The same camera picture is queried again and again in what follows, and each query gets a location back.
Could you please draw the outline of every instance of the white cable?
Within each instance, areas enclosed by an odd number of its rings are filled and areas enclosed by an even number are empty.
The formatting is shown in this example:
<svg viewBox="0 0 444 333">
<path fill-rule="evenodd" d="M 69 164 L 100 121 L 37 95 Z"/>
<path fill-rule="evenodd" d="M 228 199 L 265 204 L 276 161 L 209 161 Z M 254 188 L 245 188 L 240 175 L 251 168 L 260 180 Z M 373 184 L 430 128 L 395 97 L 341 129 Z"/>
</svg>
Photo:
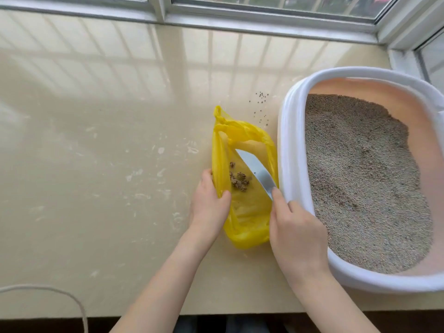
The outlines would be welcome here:
<svg viewBox="0 0 444 333">
<path fill-rule="evenodd" d="M 72 295 L 71 293 L 57 289 L 57 288 L 49 286 L 49 285 L 42 285 L 42 284 L 17 284 L 17 285 L 9 285 L 9 286 L 0 287 L 0 293 L 14 291 L 14 290 L 47 290 L 47 291 L 61 293 L 61 294 L 64 294 L 64 295 L 70 297 L 79 306 L 80 311 L 82 313 L 83 332 L 88 333 L 88 321 L 87 321 L 87 317 L 86 317 L 85 308 L 83 307 L 80 300 L 78 300 L 76 297 L 74 297 L 74 295 Z"/>
</svg>

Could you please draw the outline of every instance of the yellow plastic bag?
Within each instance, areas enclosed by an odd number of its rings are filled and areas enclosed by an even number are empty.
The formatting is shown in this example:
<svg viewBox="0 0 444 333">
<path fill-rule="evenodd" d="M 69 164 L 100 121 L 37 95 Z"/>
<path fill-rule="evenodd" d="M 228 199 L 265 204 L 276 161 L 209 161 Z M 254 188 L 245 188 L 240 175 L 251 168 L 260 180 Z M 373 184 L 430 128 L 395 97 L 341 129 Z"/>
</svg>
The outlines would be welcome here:
<svg viewBox="0 0 444 333">
<path fill-rule="evenodd" d="M 233 120 L 220 106 L 214 110 L 212 169 L 214 186 L 219 197 L 225 190 L 232 194 L 230 214 L 225 221 L 227 236 L 240 249 L 257 246 L 269 240 L 269 219 L 272 202 L 258 180 L 252 175 L 235 149 L 253 153 L 268 169 L 278 185 L 278 153 L 270 136 L 262 129 Z M 235 189 L 230 171 L 242 172 L 250 179 L 245 192 Z"/>
</svg>

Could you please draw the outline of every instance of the litter scoop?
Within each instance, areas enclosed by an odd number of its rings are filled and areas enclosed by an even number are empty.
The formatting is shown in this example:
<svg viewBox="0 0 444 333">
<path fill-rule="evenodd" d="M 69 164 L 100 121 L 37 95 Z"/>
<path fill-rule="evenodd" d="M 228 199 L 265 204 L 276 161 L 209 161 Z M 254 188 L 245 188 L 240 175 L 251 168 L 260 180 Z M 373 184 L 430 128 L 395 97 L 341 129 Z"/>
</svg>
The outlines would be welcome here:
<svg viewBox="0 0 444 333">
<path fill-rule="evenodd" d="M 251 170 L 253 175 L 258 179 L 259 183 L 265 189 L 268 196 L 270 196 L 270 199 L 273 200 L 273 197 L 271 196 L 271 191 L 273 190 L 273 187 L 276 187 L 276 184 L 273 181 L 270 173 L 267 171 L 267 168 L 264 167 L 264 165 L 255 155 L 242 150 L 236 150 L 236 152 L 237 154 L 239 154 L 242 161 L 245 162 L 247 167 Z"/>
</svg>

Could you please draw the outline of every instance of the beige countertop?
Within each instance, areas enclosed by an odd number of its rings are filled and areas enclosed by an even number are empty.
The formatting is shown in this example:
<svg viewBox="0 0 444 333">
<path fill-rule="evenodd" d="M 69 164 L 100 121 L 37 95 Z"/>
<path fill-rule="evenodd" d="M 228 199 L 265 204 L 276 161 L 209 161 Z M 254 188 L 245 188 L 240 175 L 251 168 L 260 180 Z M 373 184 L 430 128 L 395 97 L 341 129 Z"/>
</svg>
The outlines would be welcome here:
<svg viewBox="0 0 444 333">
<path fill-rule="evenodd" d="M 389 62 L 370 45 L 0 11 L 0 285 L 123 314 L 186 229 L 214 106 L 276 139 L 288 89 L 333 66 Z M 350 294 L 364 310 L 444 308 L 444 293 Z M 222 234 L 182 313 L 299 311 L 269 245 Z M 79 315 L 61 295 L 0 295 L 0 318 Z"/>
</svg>

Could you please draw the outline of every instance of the forearm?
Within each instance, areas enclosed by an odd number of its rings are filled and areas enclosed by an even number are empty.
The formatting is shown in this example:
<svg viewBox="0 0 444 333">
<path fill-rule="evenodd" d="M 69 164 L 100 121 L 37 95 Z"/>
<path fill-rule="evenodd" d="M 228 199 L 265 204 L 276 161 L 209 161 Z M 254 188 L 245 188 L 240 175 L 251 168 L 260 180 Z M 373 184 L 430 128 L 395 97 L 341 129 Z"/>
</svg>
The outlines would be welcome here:
<svg viewBox="0 0 444 333">
<path fill-rule="evenodd" d="M 187 231 L 112 333 L 170 333 L 207 249 Z"/>
<path fill-rule="evenodd" d="M 379 333 L 331 274 L 292 289 L 321 333 Z"/>
</svg>

